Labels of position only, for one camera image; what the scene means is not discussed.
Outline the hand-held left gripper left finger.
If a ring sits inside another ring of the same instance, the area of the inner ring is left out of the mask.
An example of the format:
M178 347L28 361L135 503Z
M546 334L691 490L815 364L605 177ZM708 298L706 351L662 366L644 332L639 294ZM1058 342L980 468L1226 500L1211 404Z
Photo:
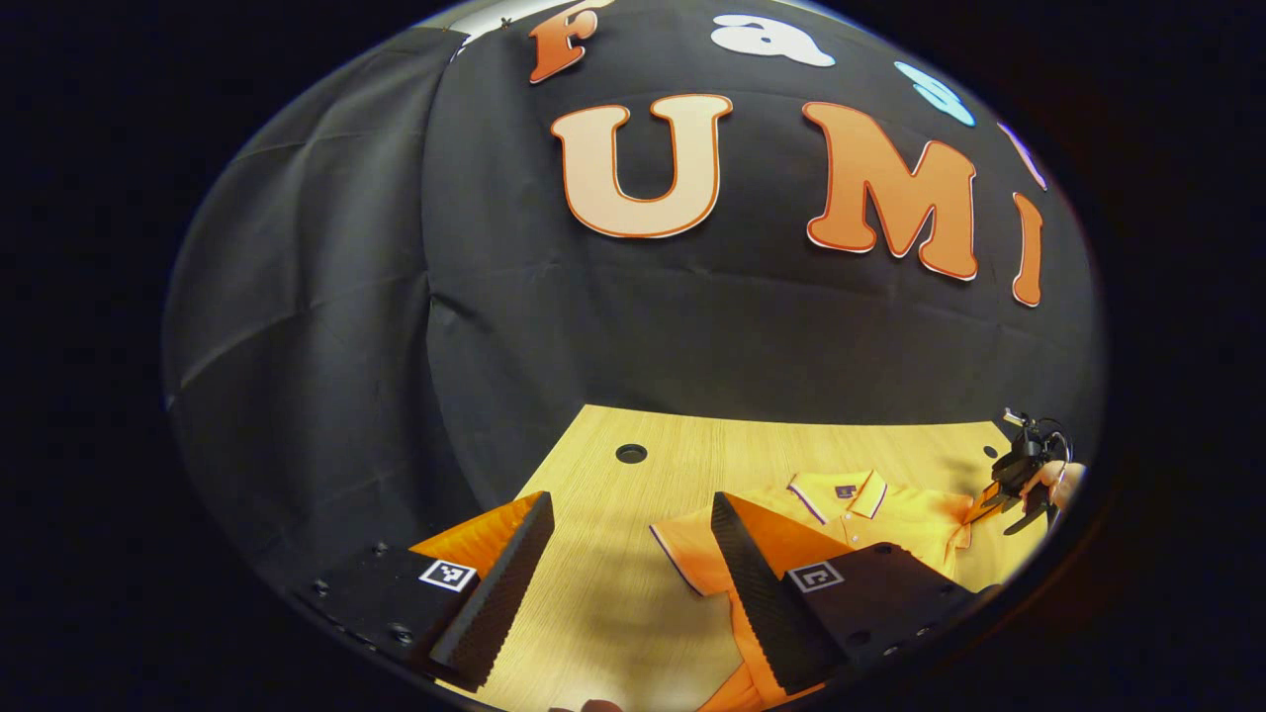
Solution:
M392 666L476 692L553 531L549 492L530 492L411 546L362 547L298 584L298 599Z

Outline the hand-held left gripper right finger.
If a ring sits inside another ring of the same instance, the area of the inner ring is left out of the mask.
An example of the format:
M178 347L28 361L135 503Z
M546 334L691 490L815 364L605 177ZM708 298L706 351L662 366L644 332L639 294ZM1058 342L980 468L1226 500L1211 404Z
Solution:
M894 666L979 604L975 590L896 544L849 547L730 492L717 492L710 530L787 693Z

